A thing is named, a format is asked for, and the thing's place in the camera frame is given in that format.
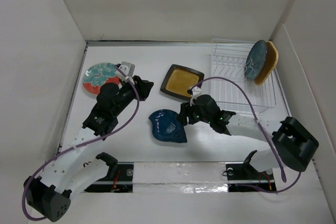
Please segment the teal round plate white blossoms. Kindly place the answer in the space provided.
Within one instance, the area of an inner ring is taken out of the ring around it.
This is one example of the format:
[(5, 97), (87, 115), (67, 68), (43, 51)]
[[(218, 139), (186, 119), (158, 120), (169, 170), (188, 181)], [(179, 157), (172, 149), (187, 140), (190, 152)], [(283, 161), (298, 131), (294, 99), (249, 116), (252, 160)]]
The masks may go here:
[(264, 40), (257, 41), (251, 48), (245, 62), (245, 78), (255, 80), (260, 74), (267, 55), (267, 43)]

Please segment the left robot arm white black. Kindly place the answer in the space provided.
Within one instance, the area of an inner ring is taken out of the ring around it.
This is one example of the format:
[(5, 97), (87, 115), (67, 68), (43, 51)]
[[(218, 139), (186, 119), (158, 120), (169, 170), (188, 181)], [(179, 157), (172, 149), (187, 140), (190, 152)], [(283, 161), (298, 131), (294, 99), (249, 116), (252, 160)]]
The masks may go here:
[(27, 219), (56, 222), (93, 182), (115, 178), (117, 159), (98, 149), (107, 137), (130, 123), (117, 127), (118, 116), (133, 100), (146, 100), (153, 86), (153, 82), (134, 76), (128, 77), (122, 87), (106, 83), (100, 88), (97, 102), (71, 146), (46, 161), (24, 182), (22, 211)]

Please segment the brown black square plate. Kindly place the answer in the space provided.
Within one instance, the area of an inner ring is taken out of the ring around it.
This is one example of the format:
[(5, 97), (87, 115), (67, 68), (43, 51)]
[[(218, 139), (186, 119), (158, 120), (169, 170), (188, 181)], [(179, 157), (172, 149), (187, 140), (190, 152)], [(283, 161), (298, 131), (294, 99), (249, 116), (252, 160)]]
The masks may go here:
[(172, 64), (166, 73), (160, 91), (175, 98), (188, 101), (188, 89), (204, 79), (204, 74), (192, 68)]

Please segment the dark blue leaf-shaped plate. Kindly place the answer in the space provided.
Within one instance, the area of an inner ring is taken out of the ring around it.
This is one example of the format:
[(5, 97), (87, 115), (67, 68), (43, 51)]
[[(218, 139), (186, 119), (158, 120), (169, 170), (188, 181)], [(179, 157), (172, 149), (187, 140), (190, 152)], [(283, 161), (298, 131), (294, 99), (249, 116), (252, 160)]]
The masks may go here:
[(152, 124), (152, 135), (161, 142), (166, 143), (187, 143), (184, 126), (177, 120), (178, 114), (169, 109), (154, 111), (149, 116)]

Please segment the woven bamboo square plate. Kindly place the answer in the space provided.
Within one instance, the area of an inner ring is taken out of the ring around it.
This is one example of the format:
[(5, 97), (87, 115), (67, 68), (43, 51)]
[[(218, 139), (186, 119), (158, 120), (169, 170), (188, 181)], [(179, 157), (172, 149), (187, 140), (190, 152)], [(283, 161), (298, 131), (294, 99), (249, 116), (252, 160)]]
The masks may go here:
[(262, 85), (267, 80), (269, 75), (275, 69), (279, 58), (278, 50), (276, 49), (272, 41), (267, 41), (266, 46), (267, 46), (267, 53), (264, 66), (259, 75), (257, 76), (257, 78), (254, 80), (254, 83), (257, 86)]

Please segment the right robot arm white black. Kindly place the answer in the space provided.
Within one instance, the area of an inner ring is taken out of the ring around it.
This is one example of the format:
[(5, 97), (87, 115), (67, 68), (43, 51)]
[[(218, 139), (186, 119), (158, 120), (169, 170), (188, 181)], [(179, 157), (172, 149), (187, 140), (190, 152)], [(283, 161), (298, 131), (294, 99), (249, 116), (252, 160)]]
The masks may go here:
[(319, 147), (316, 138), (295, 118), (267, 121), (221, 110), (207, 94), (181, 104), (177, 120), (184, 126), (204, 122), (219, 134), (243, 136), (269, 144), (269, 149), (251, 151), (243, 174), (255, 178), (273, 168), (288, 167), (304, 172)]

